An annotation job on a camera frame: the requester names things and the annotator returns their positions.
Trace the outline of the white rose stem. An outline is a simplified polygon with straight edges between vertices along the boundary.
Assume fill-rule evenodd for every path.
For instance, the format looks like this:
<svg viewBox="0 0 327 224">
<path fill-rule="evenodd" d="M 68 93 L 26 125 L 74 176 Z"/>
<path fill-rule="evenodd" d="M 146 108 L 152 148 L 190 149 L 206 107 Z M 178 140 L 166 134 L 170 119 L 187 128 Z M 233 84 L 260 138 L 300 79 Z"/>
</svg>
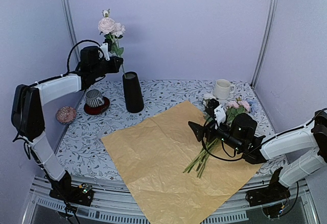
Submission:
<svg viewBox="0 0 327 224">
<path fill-rule="evenodd" d="M 111 58 L 123 61 L 124 48 L 120 47 L 119 40 L 123 38 L 125 26 L 110 18 L 110 9 L 103 10 L 102 16 L 98 22 L 98 30 L 105 38 L 104 44 L 107 45 L 107 52 L 111 54 Z"/>
</svg>

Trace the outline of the artificial flower bouquet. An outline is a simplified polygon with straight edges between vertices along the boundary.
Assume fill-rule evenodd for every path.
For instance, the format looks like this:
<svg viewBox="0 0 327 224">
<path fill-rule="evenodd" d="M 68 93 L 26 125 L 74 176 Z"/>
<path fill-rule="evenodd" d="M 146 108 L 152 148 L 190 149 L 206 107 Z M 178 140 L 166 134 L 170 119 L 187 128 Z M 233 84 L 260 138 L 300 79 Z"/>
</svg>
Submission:
<svg viewBox="0 0 327 224">
<path fill-rule="evenodd" d="M 205 109 L 209 109 L 210 107 L 215 106 L 218 103 L 218 99 L 212 94 L 204 94 L 203 96 L 203 104 Z M 251 113 L 251 105 L 246 101 L 242 100 L 240 97 L 236 98 L 235 101 L 229 101 L 227 104 L 222 105 L 223 110 L 226 114 L 225 125 L 230 126 L 234 119 L 240 114 L 249 114 Z M 213 141 L 209 142 L 208 139 L 204 142 L 207 148 L 207 151 L 202 148 L 199 154 L 187 165 L 184 169 L 184 173 L 189 173 L 192 168 L 197 165 L 197 177 L 201 178 L 204 169 L 206 167 L 206 162 L 211 155 L 212 151 L 218 146 L 218 143 L 221 143 L 221 148 L 224 153 L 229 158 L 234 158 L 238 153 L 236 149 L 233 149 L 233 155 L 229 154 L 224 148 L 224 144 L 226 144 L 226 139 L 213 139 Z"/>
</svg>

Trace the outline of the orange wrapping paper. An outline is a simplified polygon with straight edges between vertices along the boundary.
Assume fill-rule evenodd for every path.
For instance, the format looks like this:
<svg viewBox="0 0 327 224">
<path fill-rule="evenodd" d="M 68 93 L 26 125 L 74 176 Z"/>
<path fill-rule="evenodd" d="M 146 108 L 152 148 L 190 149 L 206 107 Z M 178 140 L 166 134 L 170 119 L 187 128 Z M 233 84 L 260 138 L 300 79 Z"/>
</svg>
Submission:
<svg viewBox="0 0 327 224">
<path fill-rule="evenodd" d="M 201 150 L 190 121 L 202 124 L 204 115 L 186 101 L 102 137 L 119 175 L 150 223 L 200 223 L 260 168 L 244 160 L 209 159 L 201 178 L 196 172 L 185 173 Z"/>
</svg>

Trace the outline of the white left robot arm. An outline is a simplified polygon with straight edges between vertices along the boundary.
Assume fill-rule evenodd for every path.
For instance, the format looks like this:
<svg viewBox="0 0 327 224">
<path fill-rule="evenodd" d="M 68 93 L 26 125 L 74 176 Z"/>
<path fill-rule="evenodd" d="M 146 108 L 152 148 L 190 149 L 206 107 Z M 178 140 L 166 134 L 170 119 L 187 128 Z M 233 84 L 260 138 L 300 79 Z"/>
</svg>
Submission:
<svg viewBox="0 0 327 224">
<path fill-rule="evenodd" d="M 15 141 L 23 140 L 27 155 L 32 155 L 48 177 L 61 181 L 66 171 L 60 165 L 45 134 L 43 106 L 71 93 L 84 91 L 104 78 L 107 74 L 118 73 L 123 59 L 113 57 L 103 46 L 84 48 L 94 52 L 87 57 L 82 55 L 75 70 L 51 77 L 31 85 L 16 87 L 12 106 L 11 122 L 17 130 Z"/>
</svg>

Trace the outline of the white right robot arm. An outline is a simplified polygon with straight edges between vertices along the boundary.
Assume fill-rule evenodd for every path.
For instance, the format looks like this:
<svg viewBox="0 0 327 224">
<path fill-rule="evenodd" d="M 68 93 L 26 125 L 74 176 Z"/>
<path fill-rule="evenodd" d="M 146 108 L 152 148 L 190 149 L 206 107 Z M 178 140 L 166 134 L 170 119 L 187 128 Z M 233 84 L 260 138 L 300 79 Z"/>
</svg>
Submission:
<svg viewBox="0 0 327 224">
<path fill-rule="evenodd" d="M 276 201 L 283 195 L 284 188 L 290 187 L 296 181 L 326 166 L 325 108 L 316 111 L 314 117 L 308 122 L 276 133 L 269 138 L 255 136 L 257 122 L 246 113 L 237 115 L 228 126 L 225 123 L 225 113 L 222 107 L 214 110 L 211 122 L 200 125 L 189 121 L 188 125 L 204 150 L 207 150 L 205 139 L 209 141 L 220 139 L 240 154 L 242 160 L 253 165 L 307 148 L 308 151 L 304 155 L 276 173 L 276 182 L 264 191 L 264 197 L 268 201 Z"/>
</svg>

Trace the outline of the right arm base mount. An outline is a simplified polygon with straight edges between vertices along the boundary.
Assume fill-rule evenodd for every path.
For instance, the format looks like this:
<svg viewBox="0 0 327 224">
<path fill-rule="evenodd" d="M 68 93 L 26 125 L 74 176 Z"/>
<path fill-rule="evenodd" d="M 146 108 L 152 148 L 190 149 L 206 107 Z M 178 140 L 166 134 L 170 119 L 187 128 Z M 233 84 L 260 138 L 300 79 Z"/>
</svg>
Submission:
<svg viewBox="0 0 327 224">
<path fill-rule="evenodd" d="M 272 203 L 279 200 L 288 202 L 291 196 L 289 187 L 283 186 L 279 182 L 279 175 L 283 167 L 279 167 L 272 175 L 267 187 L 249 190 L 246 192 L 245 199 L 251 207 Z M 270 219 L 282 217 L 286 204 L 278 204 L 277 206 L 264 207 L 264 214 Z"/>
</svg>

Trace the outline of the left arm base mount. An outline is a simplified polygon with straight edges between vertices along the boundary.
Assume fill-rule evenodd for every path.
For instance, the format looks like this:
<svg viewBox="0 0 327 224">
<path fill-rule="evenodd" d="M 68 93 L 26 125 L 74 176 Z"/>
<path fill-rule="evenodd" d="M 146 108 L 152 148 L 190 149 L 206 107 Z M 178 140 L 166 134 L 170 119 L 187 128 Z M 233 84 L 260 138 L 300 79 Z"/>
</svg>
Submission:
<svg viewBox="0 0 327 224">
<path fill-rule="evenodd" d="M 88 184 L 81 184 L 79 186 L 72 185 L 71 175 L 65 171 L 64 176 L 55 181 L 47 176 L 51 183 L 51 191 L 49 196 L 55 199 L 59 199 L 68 203 L 79 204 L 83 206 L 91 206 L 93 200 L 94 191 L 89 188 Z"/>
</svg>

